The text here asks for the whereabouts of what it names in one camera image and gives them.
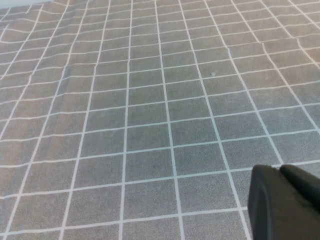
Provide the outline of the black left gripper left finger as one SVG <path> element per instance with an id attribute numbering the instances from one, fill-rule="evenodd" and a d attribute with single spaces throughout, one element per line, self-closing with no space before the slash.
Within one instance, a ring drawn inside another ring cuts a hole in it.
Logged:
<path id="1" fill-rule="evenodd" d="M 280 168 L 253 167 L 247 208 L 255 240 L 320 238 L 320 210 L 298 193 Z"/>

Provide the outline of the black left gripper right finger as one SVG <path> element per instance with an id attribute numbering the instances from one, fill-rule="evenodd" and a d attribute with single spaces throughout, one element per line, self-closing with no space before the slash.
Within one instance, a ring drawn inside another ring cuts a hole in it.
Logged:
<path id="1" fill-rule="evenodd" d="M 313 207 L 320 210 L 320 179 L 294 165 L 284 164 L 279 171 Z"/>

